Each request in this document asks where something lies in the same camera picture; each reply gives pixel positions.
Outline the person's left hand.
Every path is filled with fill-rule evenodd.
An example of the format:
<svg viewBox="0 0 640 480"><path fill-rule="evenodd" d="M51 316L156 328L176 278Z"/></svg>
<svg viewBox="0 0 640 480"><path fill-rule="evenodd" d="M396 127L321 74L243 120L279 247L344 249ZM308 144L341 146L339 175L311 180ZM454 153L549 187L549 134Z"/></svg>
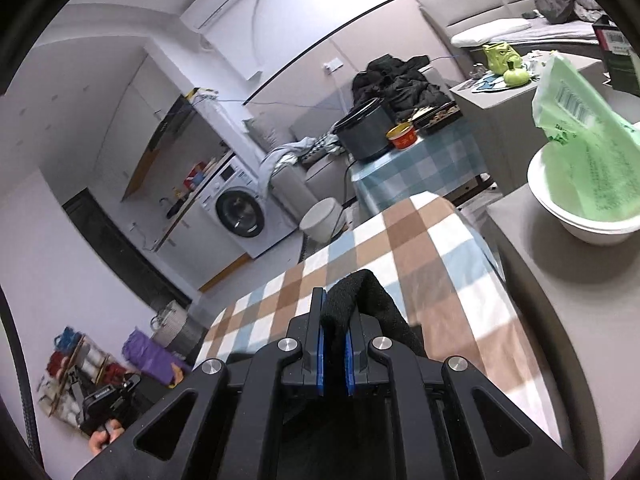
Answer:
<svg viewBox="0 0 640 480"><path fill-rule="evenodd" d="M117 419L108 420L102 429L96 430L89 439L89 448L94 456L100 454L107 445L113 443L125 431Z"/></svg>

